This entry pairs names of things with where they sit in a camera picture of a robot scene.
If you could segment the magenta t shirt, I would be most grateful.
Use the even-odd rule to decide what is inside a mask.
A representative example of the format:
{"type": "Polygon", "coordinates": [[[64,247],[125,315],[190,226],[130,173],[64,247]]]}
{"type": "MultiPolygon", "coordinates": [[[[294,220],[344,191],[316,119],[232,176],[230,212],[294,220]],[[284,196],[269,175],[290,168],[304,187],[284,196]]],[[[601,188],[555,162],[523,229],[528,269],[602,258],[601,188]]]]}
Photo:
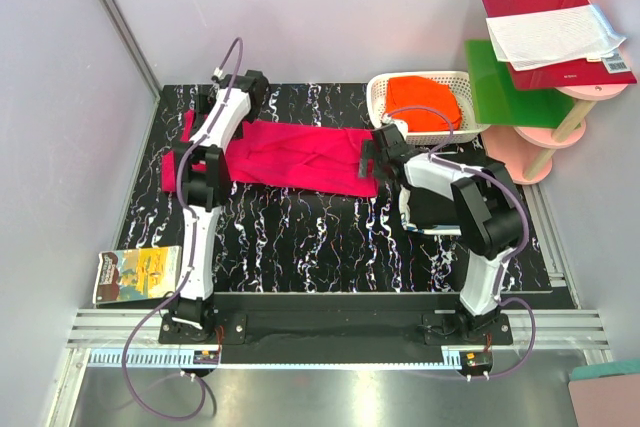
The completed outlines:
{"type": "Polygon", "coordinates": [[[236,182],[294,188],[354,197],[375,197],[377,181],[359,173],[362,148],[372,139],[365,129],[328,128],[255,120],[241,121],[242,137],[233,140],[225,117],[213,128],[195,130],[196,113],[185,115],[183,142],[199,139],[229,142],[224,156],[236,182]]]}

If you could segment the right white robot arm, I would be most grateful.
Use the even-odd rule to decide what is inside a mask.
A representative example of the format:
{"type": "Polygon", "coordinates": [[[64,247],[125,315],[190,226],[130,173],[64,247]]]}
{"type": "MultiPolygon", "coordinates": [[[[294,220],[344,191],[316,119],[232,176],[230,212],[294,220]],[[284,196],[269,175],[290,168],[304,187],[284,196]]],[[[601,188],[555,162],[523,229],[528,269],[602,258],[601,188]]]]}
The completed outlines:
{"type": "Polygon", "coordinates": [[[529,220],[503,163],[470,166],[408,144],[394,124],[362,142],[361,177],[395,181],[410,193],[422,189],[453,203],[461,244],[469,251],[455,313],[435,335],[476,343],[497,322],[501,286],[511,259],[527,245],[529,220]]]}

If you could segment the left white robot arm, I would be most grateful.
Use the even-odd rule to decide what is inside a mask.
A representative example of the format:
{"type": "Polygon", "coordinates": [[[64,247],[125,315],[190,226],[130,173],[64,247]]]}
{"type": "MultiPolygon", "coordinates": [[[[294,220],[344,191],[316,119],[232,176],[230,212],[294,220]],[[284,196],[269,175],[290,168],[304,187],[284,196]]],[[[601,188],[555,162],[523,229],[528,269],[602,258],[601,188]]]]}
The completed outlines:
{"type": "Polygon", "coordinates": [[[198,105],[196,130],[176,149],[176,187],[183,208],[184,243],[179,295],[163,317],[161,332],[176,343],[205,343],[216,336],[213,252],[218,219],[230,199],[226,150],[244,121],[257,117],[269,81],[257,70],[215,74],[216,94],[198,105]]]}

